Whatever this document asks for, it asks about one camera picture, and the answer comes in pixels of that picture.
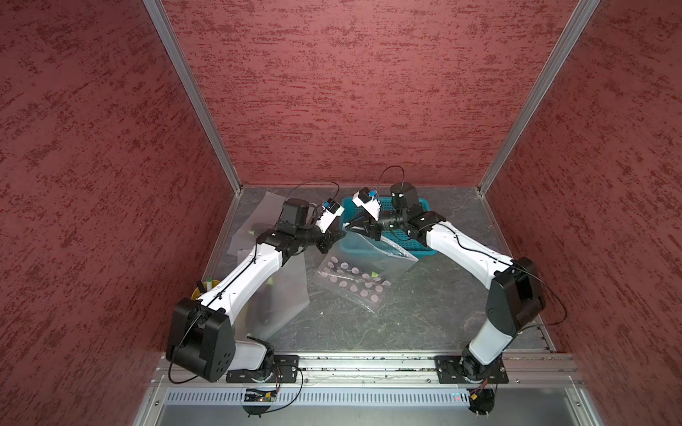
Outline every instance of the black cable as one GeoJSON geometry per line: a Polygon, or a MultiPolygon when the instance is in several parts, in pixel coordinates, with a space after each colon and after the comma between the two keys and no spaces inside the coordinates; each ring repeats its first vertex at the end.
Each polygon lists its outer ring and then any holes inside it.
{"type": "Polygon", "coordinates": [[[394,238],[395,238],[396,240],[398,240],[398,241],[410,241],[410,240],[412,239],[412,238],[409,238],[409,237],[407,238],[407,240],[404,240],[404,239],[402,239],[402,238],[398,238],[398,235],[396,235],[396,233],[393,232],[392,229],[389,229],[389,231],[391,231],[391,233],[393,234],[394,238]]]}
{"type": "MultiPolygon", "coordinates": [[[[462,249],[464,249],[464,250],[469,250],[470,252],[476,252],[476,253],[484,254],[484,255],[486,255],[487,257],[489,257],[489,258],[491,258],[491,259],[493,259],[493,260],[496,260],[497,262],[500,262],[501,264],[505,264],[505,265],[507,265],[507,266],[509,266],[509,267],[517,267],[517,268],[519,268],[521,271],[525,272],[526,274],[530,275],[531,277],[533,277],[533,278],[535,278],[537,281],[539,281],[540,284],[542,284],[547,290],[549,290],[549,292],[552,293],[552,296],[554,296],[555,299],[559,302],[559,305],[561,305],[561,309],[563,309],[563,318],[561,318],[559,321],[551,322],[551,323],[549,323],[549,324],[530,324],[530,325],[527,325],[527,326],[525,326],[524,328],[520,329],[520,330],[518,331],[517,334],[521,334],[521,332],[523,332],[523,330],[532,329],[533,327],[547,327],[547,326],[552,326],[552,325],[559,325],[559,324],[561,324],[562,322],[564,322],[564,321],[566,321],[566,320],[568,319],[568,309],[566,309],[566,305],[563,304],[563,301],[562,301],[561,298],[559,298],[559,296],[554,292],[554,290],[552,290],[552,288],[551,288],[546,282],[544,282],[543,280],[541,280],[538,276],[533,275],[532,273],[526,271],[526,269],[525,269],[524,267],[522,267],[522,266],[520,266],[520,265],[518,265],[518,264],[516,264],[516,265],[514,265],[514,264],[508,264],[508,263],[506,263],[506,262],[503,262],[502,260],[499,260],[498,258],[495,258],[494,256],[491,256],[490,254],[488,254],[488,253],[486,253],[486,252],[482,252],[482,251],[476,250],[476,249],[467,248],[467,247],[463,246],[463,245],[460,243],[460,238],[458,237],[457,232],[455,232],[452,228],[450,228],[449,226],[446,226],[446,225],[444,225],[444,224],[442,224],[442,223],[440,223],[440,222],[437,223],[437,224],[434,224],[434,225],[440,225],[440,226],[442,226],[442,227],[448,229],[450,232],[452,232],[452,234],[455,236],[455,239],[457,240],[457,244],[459,244],[459,246],[460,246],[462,249]]],[[[430,225],[422,226],[422,227],[421,227],[419,230],[417,230],[417,231],[420,231],[420,230],[422,230],[422,229],[424,229],[424,228],[427,228],[428,226],[430,226],[430,225]]]]}
{"type": "Polygon", "coordinates": [[[320,204],[320,205],[318,206],[317,204],[314,204],[314,203],[309,202],[309,203],[308,203],[308,207],[310,207],[310,206],[312,206],[312,214],[310,215],[310,224],[314,224],[315,221],[317,220],[317,217],[315,217],[315,216],[317,215],[317,209],[318,209],[319,207],[321,207],[322,204],[320,204]]]}
{"type": "Polygon", "coordinates": [[[399,166],[399,165],[396,164],[395,166],[388,166],[388,167],[386,167],[386,168],[381,172],[381,174],[379,175],[379,179],[376,180],[376,186],[374,186],[374,188],[376,189],[376,193],[377,193],[377,194],[379,193],[379,183],[381,183],[381,177],[383,176],[384,173],[386,173],[386,170],[388,170],[388,169],[390,169],[390,168],[393,168],[393,167],[397,167],[397,168],[401,169],[401,171],[402,171],[402,183],[400,184],[400,190],[402,191],[402,186],[405,184],[405,169],[403,169],[402,166],[399,166]]]}
{"type": "Polygon", "coordinates": [[[183,384],[183,383],[187,383],[187,382],[189,382],[189,381],[191,381],[191,380],[194,380],[194,379],[196,379],[196,378],[198,377],[198,376],[194,376],[194,377],[188,378],[187,380],[183,380],[183,381],[181,381],[181,382],[176,382],[175,380],[173,380],[173,378],[171,377],[171,373],[170,373],[170,372],[171,372],[171,367],[173,367],[173,362],[175,361],[175,355],[177,354],[177,351],[179,351],[180,348],[182,347],[182,343],[185,341],[185,338],[187,337],[187,335],[190,334],[190,331],[192,330],[192,327],[196,324],[196,322],[197,322],[198,319],[203,315],[203,313],[206,311],[206,309],[208,309],[208,307],[209,307],[217,298],[222,297],[223,292],[224,292],[225,290],[227,290],[227,288],[228,288],[230,285],[232,285],[232,283],[235,282],[235,280],[236,280],[237,278],[239,278],[239,276],[240,276],[244,271],[246,271],[246,270],[248,269],[248,267],[250,267],[252,264],[256,263],[256,255],[257,255],[257,253],[258,253],[258,245],[256,244],[256,247],[255,247],[255,249],[254,249],[254,258],[253,258],[253,260],[251,260],[251,262],[249,262],[249,263],[246,265],[246,267],[245,267],[244,269],[242,269],[242,270],[237,274],[236,277],[232,278],[232,281],[230,281],[229,283],[227,283],[227,285],[225,286],[225,288],[223,288],[221,291],[219,291],[219,292],[211,299],[211,301],[208,302],[208,304],[206,304],[206,306],[202,306],[201,309],[199,310],[199,312],[196,313],[196,316],[195,316],[194,319],[192,320],[192,323],[190,324],[190,326],[187,328],[187,331],[185,332],[185,335],[182,337],[182,339],[180,339],[180,343],[178,343],[176,351],[173,352],[173,355],[172,355],[172,357],[170,358],[170,359],[171,359],[171,360],[170,360],[170,364],[168,365],[168,380],[170,380],[171,383],[173,383],[173,384],[183,384]]]}
{"type": "Polygon", "coordinates": [[[305,185],[305,184],[307,184],[307,183],[313,183],[313,182],[327,182],[327,183],[333,183],[334,185],[336,185],[336,192],[334,193],[334,196],[331,197],[332,200],[335,200],[335,199],[336,199],[336,196],[339,194],[339,189],[341,189],[341,187],[339,186],[339,184],[336,183],[336,182],[334,182],[334,181],[328,181],[327,179],[314,179],[314,180],[312,180],[312,181],[301,182],[301,183],[299,183],[298,185],[296,185],[295,187],[291,188],[291,191],[289,191],[289,193],[286,195],[286,198],[285,198],[285,199],[288,200],[288,199],[289,199],[289,196],[291,196],[291,193],[294,192],[294,191],[295,191],[296,189],[298,189],[299,187],[301,187],[301,186],[303,186],[303,185],[305,185]]]}
{"type": "Polygon", "coordinates": [[[487,385],[488,385],[488,379],[485,379],[476,389],[469,391],[469,395],[473,395],[474,393],[476,393],[478,391],[484,390],[487,385]]]}
{"type": "Polygon", "coordinates": [[[268,414],[268,413],[271,413],[271,412],[283,410],[283,409],[285,409],[286,407],[289,407],[291,404],[293,404],[293,403],[298,399],[298,397],[301,395],[301,391],[303,390],[303,371],[302,371],[300,368],[298,368],[296,365],[279,365],[279,367],[292,367],[292,368],[295,368],[295,369],[301,374],[301,387],[299,388],[299,392],[296,394],[296,396],[294,397],[294,399],[292,399],[291,401],[289,401],[289,403],[286,404],[284,407],[279,407],[279,408],[276,408],[275,410],[270,410],[270,411],[262,412],[262,413],[259,414],[259,415],[261,415],[261,416],[262,416],[263,414],[268,414]]]}
{"type": "Polygon", "coordinates": [[[280,388],[282,387],[282,379],[284,379],[284,378],[282,377],[282,370],[280,370],[279,367],[276,367],[276,368],[277,368],[277,375],[280,378],[279,383],[277,383],[277,394],[279,394],[280,388]]]}
{"type": "Polygon", "coordinates": [[[483,254],[483,255],[485,255],[485,256],[487,256],[487,257],[493,259],[493,260],[496,261],[496,262],[500,262],[501,264],[507,265],[508,267],[512,267],[512,266],[513,266],[512,264],[509,264],[509,263],[503,262],[502,260],[499,260],[498,258],[496,258],[495,256],[492,256],[492,255],[489,254],[489,253],[482,252],[481,250],[470,249],[470,248],[468,248],[468,247],[463,246],[462,243],[460,243],[460,237],[457,235],[457,232],[455,232],[455,231],[454,231],[452,228],[450,228],[449,226],[442,224],[441,222],[439,222],[439,223],[437,223],[437,224],[430,224],[430,225],[422,226],[421,228],[419,228],[419,229],[417,230],[417,232],[419,232],[420,230],[422,230],[422,229],[424,229],[424,228],[428,228],[428,227],[431,226],[431,225],[440,225],[440,226],[444,227],[445,229],[447,229],[448,231],[452,232],[452,234],[455,236],[455,240],[457,240],[457,244],[459,244],[459,246],[460,246],[463,250],[468,250],[468,251],[470,251],[470,252],[475,252],[475,253],[483,254]]]}
{"type": "Polygon", "coordinates": [[[568,319],[568,309],[566,309],[566,305],[563,304],[562,300],[561,300],[561,299],[559,298],[559,296],[554,292],[554,290],[552,290],[552,288],[551,288],[550,286],[548,286],[546,282],[542,281],[540,278],[538,278],[537,276],[533,275],[532,273],[526,271],[524,268],[521,268],[521,270],[524,271],[525,273],[527,273],[528,275],[530,275],[531,277],[535,278],[537,281],[540,282],[540,284],[542,284],[543,286],[545,286],[545,288],[546,288],[547,290],[549,290],[550,293],[552,293],[552,296],[554,296],[554,298],[557,300],[557,302],[559,302],[559,305],[561,305],[561,309],[563,309],[563,317],[562,317],[559,321],[550,322],[549,324],[530,324],[530,325],[527,325],[527,326],[525,326],[524,328],[520,329],[520,330],[518,331],[518,334],[521,334],[521,332],[523,332],[523,330],[532,329],[533,327],[547,327],[547,326],[551,326],[551,325],[559,325],[559,324],[561,324],[562,322],[566,321],[566,320],[568,319]]]}

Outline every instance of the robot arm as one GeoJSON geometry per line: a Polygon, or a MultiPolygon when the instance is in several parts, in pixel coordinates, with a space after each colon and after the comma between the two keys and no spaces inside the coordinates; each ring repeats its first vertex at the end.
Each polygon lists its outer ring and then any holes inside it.
{"type": "MultiPolygon", "coordinates": [[[[367,188],[356,197],[362,194],[369,194],[367,188]]],[[[373,200],[366,198],[360,199],[362,206],[374,207],[373,200]]],[[[395,210],[368,209],[344,228],[377,241],[382,231],[400,229],[460,264],[488,289],[486,322],[463,350],[460,364],[465,377],[480,382],[521,328],[545,307],[542,287],[535,279],[535,265],[526,258],[514,260],[497,253],[454,228],[438,213],[424,211],[417,190],[408,182],[391,186],[391,198],[395,210]]]]}
{"type": "Polygon", "coordinates": [[[175,307],[166,359],[210,382],[227,371],[256,370],[257,378],[271,373],[273,350],[265,342],[235,341],[232,325],[258,288],[291,257],[316,245],[324,254],[343,236],[329,225],[344,209],[329,199],[315,223],[306,225],[305,200],[284,201],[277,225],[256,239],[256,246],[220,284],[197,300],[183,299],[175,307]]]}

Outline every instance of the blue plastic basket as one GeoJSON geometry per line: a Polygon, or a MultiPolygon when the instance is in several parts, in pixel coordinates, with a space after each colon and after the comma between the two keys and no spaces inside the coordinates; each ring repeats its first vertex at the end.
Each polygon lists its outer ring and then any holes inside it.
{"type": "MultiPolygon", "coordinates": [[[[381,201],[381,210],[393,210],[393,202],[391,201],[391,197],[380,197],[379,200],[381,201]]],[[[431,210],[428,201],[424,200],[423,198],[419,199],[419,202],[421,203],[421,207],[425,211],[431,210]]],[[[348,222],[351,220],[355,215],[358,213],[362,212],[363,209],[362,207],[358,207],[355,204],[353,204],[353,198],[352,197],[346,197],[341,201],[341,206],[345,209],[343,214],[341,214],[341,218],[339,220],[339,226],[343,226],[344,223],[348,222]]],[[[404,248],[408,252],[412,253],[414,257],[417,259],[421,259],[424,256],[431,256],[433,254],[436,254],[436,250],[431,250],[428,247],[424,247],[421,245],[421,243],[417,240],[413,240],[407,237],[407,235],[401,231],[401,230],[395,230],[394,233],[396,234],[393,236],[392,233],[390,232],[382,232],[381,235],[382,237],[386,237],[389,240],[395,242],[398,244],[400,247],[404,248]]],[[[339,241],[340,244],[340,249],[346,253],[362,253],[365,252],[365,250],[360,250],[360,249],[353,249],[348,247],[348,245],[344,246],[344,240],[341,239],[339,241]]]]}

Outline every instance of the plastic bag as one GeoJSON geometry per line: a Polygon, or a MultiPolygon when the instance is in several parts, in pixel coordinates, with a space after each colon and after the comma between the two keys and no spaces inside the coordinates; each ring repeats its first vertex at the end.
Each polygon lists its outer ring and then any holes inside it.
{"type": "MultiPolygon", "coordinates": [[[[250,252],[238,252],[237,264],[250,252]]],[[[244,305],[235,319],[235,339],[244,340],[246,336],[253,336],[267,340],[309,303],[306,258],[301,253],[291,256],[244,305]]]]}
{"type": "Polygon", "coordinates": [[[251,250],[256,245],[256,237],[266,229],[272,228],[280,218],[283,196],[266,192],[251,216],[233,235],[227,254],[236,256],[239,250],[251,250]]]}
{"type": "Polygon", "coordinates": [[[315,271],[312,281],[378,312],[393,283],[417,258],[393,241],[370,241],[354,232],[336,243],[315,271]]]}

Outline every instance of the red textured wall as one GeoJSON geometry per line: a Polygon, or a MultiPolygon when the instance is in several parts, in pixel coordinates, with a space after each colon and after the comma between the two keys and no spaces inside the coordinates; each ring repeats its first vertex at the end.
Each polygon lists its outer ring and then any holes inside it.
{"type": "Polygon", "coordinates": [[[142,1],[4,1],[0,60],[0,423],[128,425],[229,185],[142,1]]]}
{"type": "Polygon", "coordinates": [[[245,183],[475,186],[576,0],[166,0],[245,183]]]}
{"type": "Polygon", "coordinates": [[[602,0],[488,195],[612,426],[682,424],[681,46],[679,1],[602,0]]]}

